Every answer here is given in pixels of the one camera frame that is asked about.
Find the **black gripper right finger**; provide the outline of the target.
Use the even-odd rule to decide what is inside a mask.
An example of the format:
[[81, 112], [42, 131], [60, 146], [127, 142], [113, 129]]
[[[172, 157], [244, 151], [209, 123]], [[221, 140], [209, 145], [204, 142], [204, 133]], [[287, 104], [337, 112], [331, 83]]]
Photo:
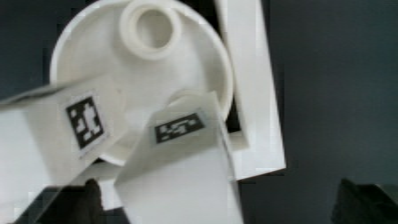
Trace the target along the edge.
[[356, 184], [342, 178], [330, 221], [331, 224], [398, 224], [398, 185]]

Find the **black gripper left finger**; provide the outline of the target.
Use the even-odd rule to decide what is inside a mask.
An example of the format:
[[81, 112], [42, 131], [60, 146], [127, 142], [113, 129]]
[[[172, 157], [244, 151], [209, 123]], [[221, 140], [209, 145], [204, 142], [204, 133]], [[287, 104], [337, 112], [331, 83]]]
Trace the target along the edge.
[[93, 179], [81, 185], [42, 189], [22, 212], [22, 224], [104, 224], [100, 190]]

